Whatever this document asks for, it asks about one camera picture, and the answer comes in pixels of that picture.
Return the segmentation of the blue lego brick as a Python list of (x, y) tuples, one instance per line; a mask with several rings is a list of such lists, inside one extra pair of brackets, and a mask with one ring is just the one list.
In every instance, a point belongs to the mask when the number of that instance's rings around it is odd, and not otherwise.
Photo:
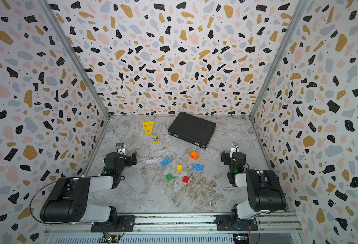
[(203, 165), (199, 165), (199, 164), (193, 164), (192, 169), (193, 169), (194, 171), (200, 171), (200, 172), (202, 172), (202, 171), (204, 170), (204, 166), (203, 166)]
[(160, 162), (160, 165), (162, 167), (165, 167), (167, 166), (169, 163), (171, 162), (171, 159), (169, 157), (166, 157), (165, 159), (163, 159), (161, 162)]

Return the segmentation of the orange rounded lego piece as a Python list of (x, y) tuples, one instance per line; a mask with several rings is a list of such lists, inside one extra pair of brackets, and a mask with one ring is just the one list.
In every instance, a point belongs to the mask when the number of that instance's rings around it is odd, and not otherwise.
[(189, 157), (192, 158), (193, 160), (197, 161), (199, 159), (199, 154), (197, 152), (195, 152), (195, 151), (191, 151), (189, 153)]

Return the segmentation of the red lego brick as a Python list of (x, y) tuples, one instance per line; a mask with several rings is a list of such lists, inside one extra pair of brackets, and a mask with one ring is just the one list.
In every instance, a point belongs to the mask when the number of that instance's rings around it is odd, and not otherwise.
[(189, 177), (184, 176), (184, 178), (183, 178), (183, 183), (188, 184), (189, 179), (190, 179)]

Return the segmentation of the green lego brick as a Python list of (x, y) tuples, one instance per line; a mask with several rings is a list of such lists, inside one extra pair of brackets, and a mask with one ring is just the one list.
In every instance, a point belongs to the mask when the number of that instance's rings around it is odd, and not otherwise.
[(172, 174), (166, 175), (166, 180), (167, 180), (167, 181), (170, 181), (170, 180), (172, 180), (172, 179), (173, 179)]

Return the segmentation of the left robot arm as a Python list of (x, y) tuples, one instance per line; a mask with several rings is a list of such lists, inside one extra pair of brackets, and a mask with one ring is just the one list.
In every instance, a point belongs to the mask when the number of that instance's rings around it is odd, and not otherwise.
[(118, 151), (109, 153), (104, 158), (103, 173), (98, 176), (80, 178), (60, 178), (53, 182), (54, 187), (45, 201), (39, 217), (31, 216), (42, 224), (67, 224), (94, 222), (117, 226), (119, 218), (113, 206), (99, 206), (88, 203), (91, 193), (112, 190), (123, 179), (126, 167), (137, 164), (137, 152), (130, 156)]

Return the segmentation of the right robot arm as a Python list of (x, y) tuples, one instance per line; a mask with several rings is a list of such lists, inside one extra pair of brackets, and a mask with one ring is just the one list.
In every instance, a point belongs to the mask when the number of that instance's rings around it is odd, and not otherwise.
[(247, 200), (236, 204), (230, 212), (231, 223), (253, 220), (256, 216), (286, 209), (286, 198), (273, 170), (249, 169), (246, 154), (232, 148), (221, 153), (221, 162), (229, 167), (228, 182), (247, 189)]

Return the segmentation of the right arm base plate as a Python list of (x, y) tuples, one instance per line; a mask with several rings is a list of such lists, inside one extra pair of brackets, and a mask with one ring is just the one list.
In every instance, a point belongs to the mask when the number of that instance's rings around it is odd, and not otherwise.
[(216, 215), (218, 231), (258, 231), (254, 220), (233, 219), (231, 215)]

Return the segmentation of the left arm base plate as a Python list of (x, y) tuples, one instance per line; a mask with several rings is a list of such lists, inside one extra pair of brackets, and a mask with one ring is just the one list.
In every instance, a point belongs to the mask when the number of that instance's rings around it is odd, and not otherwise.
[(106, 222), (93, 223), (90, 232), (132, 232), (135, 224), (135, 215), (119, 215), (115, 220), (109, 219)]

